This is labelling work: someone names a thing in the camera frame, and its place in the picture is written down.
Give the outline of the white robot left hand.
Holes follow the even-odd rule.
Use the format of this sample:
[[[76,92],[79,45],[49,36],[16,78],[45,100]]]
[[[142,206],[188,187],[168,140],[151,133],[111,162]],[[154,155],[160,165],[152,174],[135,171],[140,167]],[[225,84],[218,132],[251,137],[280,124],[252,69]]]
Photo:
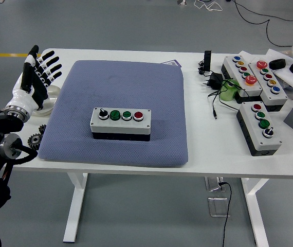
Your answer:
[[[23,72],[17,80],[5,110],[21,115],[27,120],[34,111],[42,110],[48,99],[47,89],[62,75],[62,64],[55,51],[38,57],[39,47],[35,45],[24,61]]]

